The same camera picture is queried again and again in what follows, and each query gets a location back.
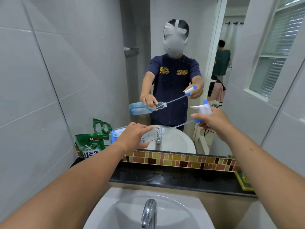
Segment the faucet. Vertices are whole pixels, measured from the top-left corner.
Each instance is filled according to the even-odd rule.
[[[156,139],[155,150],[161,151],[161,146],[162,146],[162,137],[159,137]]]
[[[157,202],[154,199],[147,200],[141,219],[142,228],[156,229],[157,225]]]

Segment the man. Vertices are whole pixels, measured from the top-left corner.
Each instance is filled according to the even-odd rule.
[[[163,48],[167,52],[156,56],[150,65],[142,83],[141,101],[148,107],[158,102],[169,102],[184,96],[184,91],[194,85],[197,88],[189,98],[202,95],[203,79],[196,60],[186,57],[182,52],[189,37],[189,25],[184,20],[172,19],[163,30]],[[188,98],[170,103],[166,108],[151,113],[151,125],[175,127],[187,120]]]
[[[225,50],[225,45],[225,41],[219,40],[212,72],[212,76],[217,76],[221,82],[223,80],[223,76],[226,75],[228,65],[232,65],[231,52],[229,50]]]
[[[305,178],[236,129],[221,109],[211,109],[211,115],[192,117],[204,120],[200,128],[209,125],[228,144],[274,224],[304,228]],[[116,142],[68,169],[9,216],[0,229],[82,228],[122,156],[146,148],[149,143],[141,143],[141,137],[152,128],[130,123]]]

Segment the navy t-shirt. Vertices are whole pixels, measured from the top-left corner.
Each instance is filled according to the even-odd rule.
[[[158,102],[169,102],[184,94],[192,78],[200,75],[199,64],[196,60],[182,55],[173,59],[168,54],[156,56],[150,61],[147,69],[155,75],[153,95]],[[166,108],[154,111],[150,117],[163,125],[180,125],[186,122],[188,98],[169,103]]]

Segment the white sink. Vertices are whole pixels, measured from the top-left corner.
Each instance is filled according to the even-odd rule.
[[[148,150],[155,150],[156,142],[150,142]],[[161,151],[195,154],[196,149],[193,141],[184,132],[173,128],[162,136]]]
[[[148,199],[157,202],[157,229],[214,229],[198,198],[110,188],[89,216],[84,229],[138,229]]]

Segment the white mask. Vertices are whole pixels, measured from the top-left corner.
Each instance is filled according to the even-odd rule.
[[[170,57],[178,57],[184,50],[188,42],[188,37],[184,39],[187,30],[178,27],[179,20],[176,20],[175,26],[170,23],[165,24],[163,48]]]

